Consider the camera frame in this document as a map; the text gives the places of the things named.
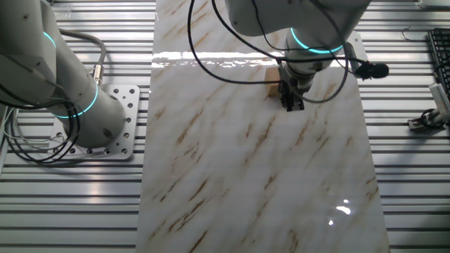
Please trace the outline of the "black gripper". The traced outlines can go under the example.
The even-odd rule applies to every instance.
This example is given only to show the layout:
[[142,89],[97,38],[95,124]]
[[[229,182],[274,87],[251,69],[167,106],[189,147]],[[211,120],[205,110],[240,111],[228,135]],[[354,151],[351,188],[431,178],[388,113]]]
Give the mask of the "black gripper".
[[279,69],[279,75],[281,80],[279,91],[282,106],[287,112],[304,110],[304,101],[293,92],[293,89],[296,88],[300,93],[308,92],[312,86],[314,76],[312,74],[292,73],[285,68]]

